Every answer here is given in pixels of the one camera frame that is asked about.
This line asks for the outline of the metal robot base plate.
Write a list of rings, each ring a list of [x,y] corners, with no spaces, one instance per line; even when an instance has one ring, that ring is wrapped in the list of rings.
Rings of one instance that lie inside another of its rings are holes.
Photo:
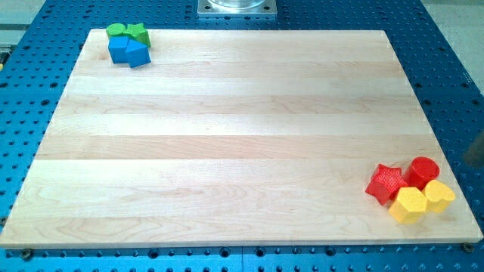
[[[276,0],[197,0],[200,16],[276,15]]]

